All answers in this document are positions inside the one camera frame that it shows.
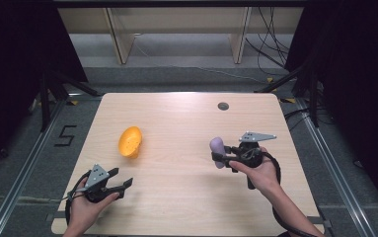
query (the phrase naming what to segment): orange bowl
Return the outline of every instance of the orange bowl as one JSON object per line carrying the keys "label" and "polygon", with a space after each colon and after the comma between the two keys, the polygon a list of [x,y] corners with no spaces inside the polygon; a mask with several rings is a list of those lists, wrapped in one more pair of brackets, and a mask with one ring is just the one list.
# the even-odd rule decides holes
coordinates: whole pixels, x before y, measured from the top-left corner
{"label": "orange bowl", "polygon": [[139,127],[131,126],[123,132],[118,141],[118,151],[127,158],[137,158],[139,146],[142,142],[142,132]]}

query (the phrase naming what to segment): person's right hand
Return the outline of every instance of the person's right hand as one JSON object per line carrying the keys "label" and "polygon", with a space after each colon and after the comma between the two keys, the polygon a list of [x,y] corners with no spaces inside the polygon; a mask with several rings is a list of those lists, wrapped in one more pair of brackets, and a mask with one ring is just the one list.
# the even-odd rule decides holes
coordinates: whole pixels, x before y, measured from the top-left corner
{"label": "person's right hand", "polygon": [[[261,147],[261,149],[262,152],[267,152],[264,147]],[[261,165],[256,168],[250,168],[237,161],[230,161],[229,165],[235,170],[246,174],[254,187],[262,192],[264,196],[274,188],[279,187],[275,167],[267,157],[264,157]]]}

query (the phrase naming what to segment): white desk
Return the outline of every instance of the white desk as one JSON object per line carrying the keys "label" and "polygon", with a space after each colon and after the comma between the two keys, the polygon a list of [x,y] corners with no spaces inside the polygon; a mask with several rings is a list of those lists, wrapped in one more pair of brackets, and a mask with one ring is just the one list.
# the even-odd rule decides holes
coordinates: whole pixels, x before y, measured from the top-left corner
{"label": "white desk", "polygon": [[[217,105],[229,104],[221,111]],[[137,159],[121,157],[117,142],[130,126],[142,131]],[[319,216],[277,98],[272,94],[123,93],[100,104],[65,193],[94,164],[119,167],[108,187],[133,177],[124,199],[109,206],[88,230],[104,235],[274,236],[284,230],[246,176],[218,170],[209,141],[238,146],[245,131],[274,134],[263,141],[281,166],[281,184],[307,216]],[[59,207],[63,211],[64,201]],[[63,233],[64,218],[52,231]]]}

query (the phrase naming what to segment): black stand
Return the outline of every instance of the black stand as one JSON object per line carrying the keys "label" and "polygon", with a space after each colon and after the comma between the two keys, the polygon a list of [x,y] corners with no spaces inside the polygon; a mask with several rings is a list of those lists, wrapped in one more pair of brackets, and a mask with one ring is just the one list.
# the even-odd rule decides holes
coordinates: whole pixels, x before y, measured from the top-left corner
{"label": "black stand", "polygon": [[303,96],[307,90],[310,92],[310,118],[315,127],[318,127],[317,118],[317,100],[318,100],[318,74],[322,68],[328,63],[329,55],[335,44],[337,35],[337,27],[340,23],[340,15],[344,14],[344,0],[340,0],[337,8],[333,11],[327,22],[322,27],[315,43],[303,64],[295,70],[282,77],[275,83],[258,91],[259,93],[269,93],[284,83],[297,77],[297,81],[293,87],[293,95]]}
{"label": "black stand", "polygon": [[40,78],[40,102],[42,114],[41,131],[44,131],[50,122],[49,95],[47,93],[47,90],[52,93],[53,97],[57,101],[65,101],[66,99],[68,99],[69,94],[63,87],[63,83],[68,83],[94,97],[104,95],[72,78],[65,76],[60,72],[47,70]]}

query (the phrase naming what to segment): table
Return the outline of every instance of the table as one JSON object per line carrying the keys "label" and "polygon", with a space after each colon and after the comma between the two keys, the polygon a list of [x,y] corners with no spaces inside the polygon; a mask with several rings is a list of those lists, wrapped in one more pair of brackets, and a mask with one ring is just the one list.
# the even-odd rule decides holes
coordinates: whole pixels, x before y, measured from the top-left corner
{"label": "table", "polygon": [[[229,109],[221,111],[224,102]],[[138,126],[136,159],[117,150],[121,134]],[[109,206],[88,234],[159,236],[274,236],[284,230],[246,176],[217,169],[209,141],[238,146],[245,131],[274,134],[260,145],[277,158],[281,184],[307,216],[319,216],[279,102],[273,94],[120,93],[104,95],[65,194],[94,164],[119,167],[108,187],[133,178],[125,196]],[[63,201],[58,211],[63,211]],[[317,227],[324,231],[322,225]],[[52,231],[66,229],[55,218]]]}

